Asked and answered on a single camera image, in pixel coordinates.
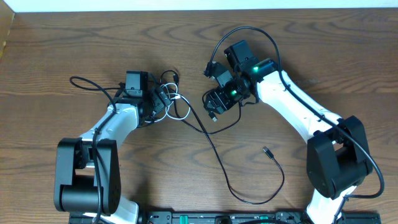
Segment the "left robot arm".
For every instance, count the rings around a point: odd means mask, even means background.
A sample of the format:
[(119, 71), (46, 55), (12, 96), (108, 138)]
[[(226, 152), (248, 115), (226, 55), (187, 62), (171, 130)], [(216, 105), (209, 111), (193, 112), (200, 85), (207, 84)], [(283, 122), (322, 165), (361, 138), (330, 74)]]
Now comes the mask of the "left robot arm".
[(145, 223), (136, 202), (121, 195), (118, 149), (126, 137), (171, 104), (159, 83), (148, 87), (148, 72), (128, 71), (109, 97), (105, 115), (78, 138), (57, 146), (53, 201), (79, 223)]

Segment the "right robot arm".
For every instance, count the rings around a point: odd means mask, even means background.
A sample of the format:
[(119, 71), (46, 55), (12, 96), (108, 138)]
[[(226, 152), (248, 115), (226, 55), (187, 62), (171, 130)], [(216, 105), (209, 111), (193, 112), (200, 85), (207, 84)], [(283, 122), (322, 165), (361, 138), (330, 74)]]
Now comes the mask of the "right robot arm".
[(342, 206), (373, 171), (364, 126), (343, 119), (302, 91), (277, 62), (255, 57), (241, 40), (224, 50), (229, 67), (208, 62), (204, 74), (218, 87), (206, 94), (204, 108), (222, 114), (253, 95), (275, 109), (307, 144), (307, 175), (314, 187), (306, 213), (312, 223), (341, 221)]

